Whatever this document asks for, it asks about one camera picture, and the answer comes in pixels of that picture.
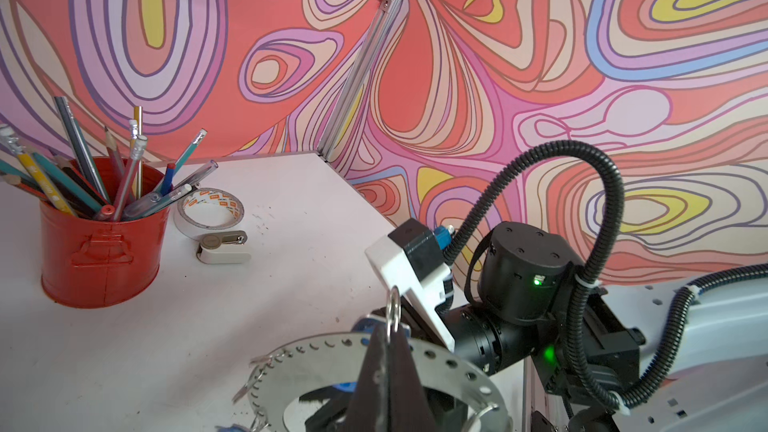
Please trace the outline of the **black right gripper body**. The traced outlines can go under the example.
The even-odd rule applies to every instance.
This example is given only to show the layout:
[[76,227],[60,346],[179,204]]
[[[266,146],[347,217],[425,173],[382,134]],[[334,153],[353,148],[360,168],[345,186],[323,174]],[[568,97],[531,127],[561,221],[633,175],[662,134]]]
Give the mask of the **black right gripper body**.
[[540,351],[540,336],[530,308],[511,302],[441,307],[438,319],[454,339],[453,353],[487,375],[495,375]]

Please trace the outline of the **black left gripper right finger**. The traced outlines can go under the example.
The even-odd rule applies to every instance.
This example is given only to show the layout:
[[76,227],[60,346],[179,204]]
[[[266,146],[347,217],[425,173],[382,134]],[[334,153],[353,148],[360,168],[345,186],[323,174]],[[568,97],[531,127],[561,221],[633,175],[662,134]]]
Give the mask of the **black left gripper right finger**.
[[436,431],[435,419],[402,330],[391,332],[388,339],[388,374],[388,430]]

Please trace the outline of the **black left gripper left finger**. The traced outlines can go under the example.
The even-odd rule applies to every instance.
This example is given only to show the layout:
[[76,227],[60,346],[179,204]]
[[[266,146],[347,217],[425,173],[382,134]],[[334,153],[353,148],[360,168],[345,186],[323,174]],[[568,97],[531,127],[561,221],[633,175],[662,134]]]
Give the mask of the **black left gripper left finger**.
[[388,329],[371,334],[342,431],[388,431]]

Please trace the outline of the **silver metal keyring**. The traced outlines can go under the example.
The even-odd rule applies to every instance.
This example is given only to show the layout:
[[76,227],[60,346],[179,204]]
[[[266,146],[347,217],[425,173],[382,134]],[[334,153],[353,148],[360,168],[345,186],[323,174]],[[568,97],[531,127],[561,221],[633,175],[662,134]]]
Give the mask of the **silver metal keyring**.
[[284,431],[284,412],[301,395],[352,383],[343,430],[434,431],[425,395],[432,389],[469,407],[463,430],[512,430],[503,397],[489,377],[441,346],[407,337],[400,318],[401,294],[391,288],[385,320],[371,333],[316,335],[283,345],[253,360],[232,400],[248,400],[253,430]]

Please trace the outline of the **blue headed key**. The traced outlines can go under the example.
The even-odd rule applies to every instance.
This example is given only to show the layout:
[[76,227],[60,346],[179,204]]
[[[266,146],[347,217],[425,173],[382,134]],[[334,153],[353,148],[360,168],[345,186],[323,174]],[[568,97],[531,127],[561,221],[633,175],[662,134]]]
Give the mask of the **blue headed key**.
[[365,315],[360,317],[352,326],[352,332],[371,334],[378,325],[388,326],[387,319],[378,315]]

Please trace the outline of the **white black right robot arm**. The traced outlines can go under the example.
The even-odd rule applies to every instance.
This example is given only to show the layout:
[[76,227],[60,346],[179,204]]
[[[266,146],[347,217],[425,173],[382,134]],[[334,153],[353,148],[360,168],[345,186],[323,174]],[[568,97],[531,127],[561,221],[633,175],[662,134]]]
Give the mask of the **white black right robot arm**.
[[[519,222],[493,227],[469,266],[478,282],[452,307],[452,268],[488,211],[524,171],[552,158],[591,166],[602,186],[592,250],[581,257],[561,236]],[[583,430],[607,430],[615,414],[648,404],[667,378],[767,350],[767,268],[748,265],[654,287],[609,286],[600,275],[622,225],[625,189],[600,149],[547,142],[500,171],[457,231],[411,219],[367,249],[374,272],[399,292],[391,325],[416,334],[488,375],[531,359],[544,389],[582,410]]]

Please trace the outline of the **tape roll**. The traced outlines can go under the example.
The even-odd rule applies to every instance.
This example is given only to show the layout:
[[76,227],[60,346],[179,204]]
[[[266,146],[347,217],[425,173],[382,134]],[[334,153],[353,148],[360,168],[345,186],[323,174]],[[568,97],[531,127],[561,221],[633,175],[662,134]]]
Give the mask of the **tape roll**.
[[177,230],[190,239],[236,230],[244,215],[236,196],[215,188],[197,188],[173,206]]

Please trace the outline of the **red pencil cup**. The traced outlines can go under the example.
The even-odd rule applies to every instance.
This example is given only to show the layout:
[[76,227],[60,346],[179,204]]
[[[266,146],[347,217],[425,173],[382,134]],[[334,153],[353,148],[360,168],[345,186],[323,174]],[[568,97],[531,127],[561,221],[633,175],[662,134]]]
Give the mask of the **red pencil cup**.
[[148,288],[160,270],[168,208],[128,222],[67,215],[42,203],[41,285],[54,301],[103,308]]

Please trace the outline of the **pencils in cup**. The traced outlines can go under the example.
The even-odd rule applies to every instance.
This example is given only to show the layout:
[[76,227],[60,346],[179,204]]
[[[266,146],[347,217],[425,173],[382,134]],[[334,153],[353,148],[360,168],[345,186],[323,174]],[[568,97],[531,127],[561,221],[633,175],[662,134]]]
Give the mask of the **pencils in cup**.
[[3,124],[1,145],[23,169],[17,171],[3,162],[1,174],[7,183],[38,195],[42,202],[66,215],[115,223],[149,218],[190,196],[219,168],[219,164],[211,160],[181,181],[176,180],[176,174],[207,136],[207,131],[202,129],[181,156],[166,165],[157,184],[148,185],[143,178],[148,171],[143,165],[148,138],[143,134],[143,108],[136,106],[129,120],[128,154],[121,153],[114,134],[106,130],[107,165],[100,169],[68,100],[57,96],[54,102],[74,159],[69,161],[57,155],[47,158],[27,148],[15,130]]

